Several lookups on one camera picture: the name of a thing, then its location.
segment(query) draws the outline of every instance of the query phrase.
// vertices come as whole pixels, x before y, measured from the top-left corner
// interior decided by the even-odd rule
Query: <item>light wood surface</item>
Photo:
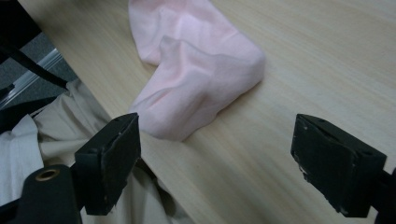
[[[155,67],[127,0],[20,0],[111,117]],[[396,2],[213,0],[266,53],[264,81],[184,143],[142,133],[143,158],[197,223],[374,223],[344,218],[290,155],[297,113],[326,119],[396,166]]]

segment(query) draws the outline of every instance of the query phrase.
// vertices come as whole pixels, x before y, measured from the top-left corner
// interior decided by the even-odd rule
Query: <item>pink cloth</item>
[[[208,0],[130,0],[142,61],[158,64],[130,108],[142,131],[182,141],[262,80],[263,52]]]

